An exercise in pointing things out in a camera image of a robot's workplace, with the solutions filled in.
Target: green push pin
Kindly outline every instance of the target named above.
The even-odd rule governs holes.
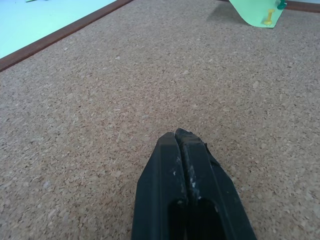
[[[287,6],[287,4],[285,3],[285,0],[281,0],[280,4],[276,7],[279,10],[285,9],[285,7]]]

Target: green paper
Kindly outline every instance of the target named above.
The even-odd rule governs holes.
[[[280,0],[229,0],[239,15],[248,24],[260,28],[274,28],[283,9],[277,9]],[[271,16],[271,25],[265,25],[268,10],[274,9]]]

